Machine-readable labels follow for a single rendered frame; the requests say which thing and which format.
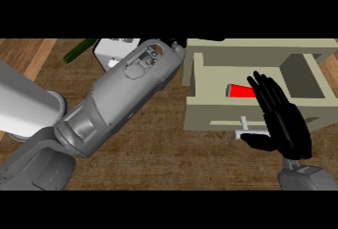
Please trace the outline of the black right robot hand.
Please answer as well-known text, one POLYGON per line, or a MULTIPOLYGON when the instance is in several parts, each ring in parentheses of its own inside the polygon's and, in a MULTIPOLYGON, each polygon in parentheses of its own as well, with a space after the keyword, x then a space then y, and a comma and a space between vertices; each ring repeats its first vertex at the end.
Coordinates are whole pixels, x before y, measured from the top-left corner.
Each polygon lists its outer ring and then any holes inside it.
POLYGON ((296 105, 289 102, 277 82, 265 74, 253 72, 246 81, 255 92, 268 135, 243 133, 240 139, 250 148, 277 150, 286 159, 309 159, 311 138, 296 105))

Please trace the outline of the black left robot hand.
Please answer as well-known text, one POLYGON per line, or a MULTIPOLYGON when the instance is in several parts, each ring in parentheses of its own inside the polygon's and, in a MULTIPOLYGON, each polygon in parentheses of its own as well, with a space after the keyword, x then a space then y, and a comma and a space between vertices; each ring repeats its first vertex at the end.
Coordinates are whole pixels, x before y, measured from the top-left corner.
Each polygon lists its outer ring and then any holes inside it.
MULTIPOLYGON (((210 40, 210 41, 222 41, 224 38, 199 38, 203 40, 210 40)), ((185 40, 187 38, 160 38, 159 39, 165 44, 172 44, 174 42, 179 44, 181 46, 185 45, 185 40)))

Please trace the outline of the beige drawer front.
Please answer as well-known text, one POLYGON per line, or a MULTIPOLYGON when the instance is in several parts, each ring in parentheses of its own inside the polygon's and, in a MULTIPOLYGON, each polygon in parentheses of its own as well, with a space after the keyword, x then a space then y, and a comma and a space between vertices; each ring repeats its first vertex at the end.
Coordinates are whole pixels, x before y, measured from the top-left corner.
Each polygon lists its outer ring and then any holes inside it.
MULTIPOLYGON (((290 98, 309 131, 338 123, 338 98, 290 98)), ((233 131, 241 128, 240 117, 250 130, 265 130, 262 112, 253 98, 187 97, 182 129, 185 131, 233 131)))

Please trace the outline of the beige wooden cabinet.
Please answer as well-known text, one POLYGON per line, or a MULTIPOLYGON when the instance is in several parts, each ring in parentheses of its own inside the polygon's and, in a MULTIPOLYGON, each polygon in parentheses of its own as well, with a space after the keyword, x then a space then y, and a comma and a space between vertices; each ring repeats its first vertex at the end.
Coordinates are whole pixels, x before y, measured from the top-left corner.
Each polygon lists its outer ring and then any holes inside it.
POLYGON ((267 73, 267 68, 281 72, 292 98, 324 98, 331 96, 318 63, 338 51, 333 38, 225 38, 209 41, 187 40, 182 62, 181 85, 190 85, 193 55, 202 55, 205 67, 252 67, 267 73))

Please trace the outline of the white box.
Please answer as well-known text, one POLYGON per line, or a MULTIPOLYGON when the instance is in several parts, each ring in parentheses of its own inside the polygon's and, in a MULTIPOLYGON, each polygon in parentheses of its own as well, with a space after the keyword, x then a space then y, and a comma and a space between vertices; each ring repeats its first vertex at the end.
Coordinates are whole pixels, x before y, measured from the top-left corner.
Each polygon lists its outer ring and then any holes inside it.
POLYGON ((138 46, 137 38, 101 38, 94 46, 94 57, 107 71, 138 46))

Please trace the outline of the green cucumber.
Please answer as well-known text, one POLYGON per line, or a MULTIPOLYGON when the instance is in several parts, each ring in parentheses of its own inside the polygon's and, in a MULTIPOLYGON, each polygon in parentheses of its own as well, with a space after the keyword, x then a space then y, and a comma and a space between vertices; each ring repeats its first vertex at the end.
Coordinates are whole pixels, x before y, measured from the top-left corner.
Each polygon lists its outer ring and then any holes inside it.
POLYGON ((88 47, 94 44, 95 38, 86 38, 64 54, 63 62, 67 64, 73 61, 73 59, 79 56, 79 54, 88 49, 88 47))

